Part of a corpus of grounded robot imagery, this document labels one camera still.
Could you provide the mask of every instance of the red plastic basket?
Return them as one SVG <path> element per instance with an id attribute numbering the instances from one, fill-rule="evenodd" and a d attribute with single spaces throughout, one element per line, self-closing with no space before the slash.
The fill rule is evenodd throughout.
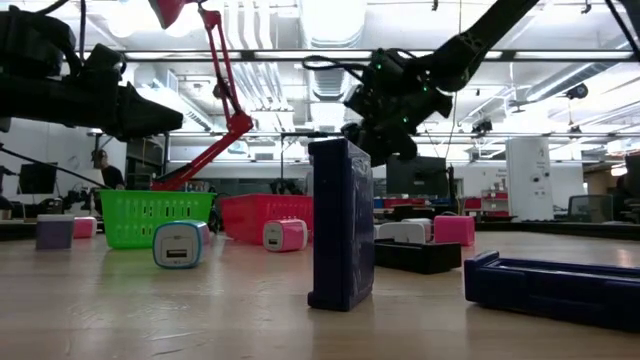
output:
<path id="1" fill-rule="evenodd" d="M 262 245 L 264 224 L 270 220 L 300 219 L 313 234 L 313 198 L 301 195 L 251 194 L 220 199 L 225 232 L 229 237 Z"/>

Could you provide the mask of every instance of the wooden table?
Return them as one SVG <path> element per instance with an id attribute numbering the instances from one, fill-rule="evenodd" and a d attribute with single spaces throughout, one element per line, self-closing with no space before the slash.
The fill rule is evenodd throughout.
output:
<path id="1" fill-rule="evenodd" d="M 505 256 L 640 265 L 640 243 L 478 233 Z M 269 254 L 219 242 L 194 270 L 161 270 L 149 251 L 70 252 L 0 243 L 3 359 L 638 359 L 640 335 L 479 308 L 462 273 L 377 268 L 350 313 L 307 307 L 311 251 Z"/>

